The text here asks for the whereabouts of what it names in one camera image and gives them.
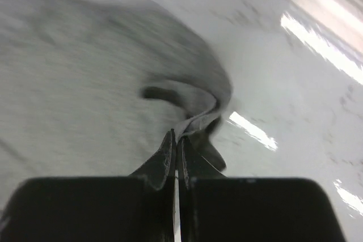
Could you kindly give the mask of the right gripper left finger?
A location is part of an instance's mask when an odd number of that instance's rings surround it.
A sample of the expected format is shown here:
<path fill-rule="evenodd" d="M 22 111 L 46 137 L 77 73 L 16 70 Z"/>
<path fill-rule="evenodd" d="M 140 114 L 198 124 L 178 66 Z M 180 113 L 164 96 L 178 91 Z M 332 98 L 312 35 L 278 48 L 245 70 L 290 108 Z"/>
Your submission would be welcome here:
<path fill-rule="evenodd" d="M 175 133 L 128 176 L 38 177 L 1 215 L 2 241 L 173 241 Z"/>

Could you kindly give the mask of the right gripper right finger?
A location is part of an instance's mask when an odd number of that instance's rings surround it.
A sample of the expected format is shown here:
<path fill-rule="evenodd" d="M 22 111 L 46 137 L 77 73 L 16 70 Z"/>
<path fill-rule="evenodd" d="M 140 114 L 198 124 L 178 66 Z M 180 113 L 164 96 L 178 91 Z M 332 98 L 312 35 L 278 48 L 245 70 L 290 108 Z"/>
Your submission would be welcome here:
<path fill-rule="evenodd" d="M 300 178 L 228 178 L 177 146 L 183 241 L 344 241 L 324 190 Z"/>

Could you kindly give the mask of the grey t shirt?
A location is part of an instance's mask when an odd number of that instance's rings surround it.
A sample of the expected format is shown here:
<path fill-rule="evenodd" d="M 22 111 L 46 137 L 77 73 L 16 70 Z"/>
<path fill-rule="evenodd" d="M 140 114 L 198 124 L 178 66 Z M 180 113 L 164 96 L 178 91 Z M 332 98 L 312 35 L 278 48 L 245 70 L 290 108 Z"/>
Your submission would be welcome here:
<path fill-rule="evenodd" d="M 1 0 L 1 202 L 25 179 L 127 174 L 231 99 L 202 37 L 155 3 Z"/>

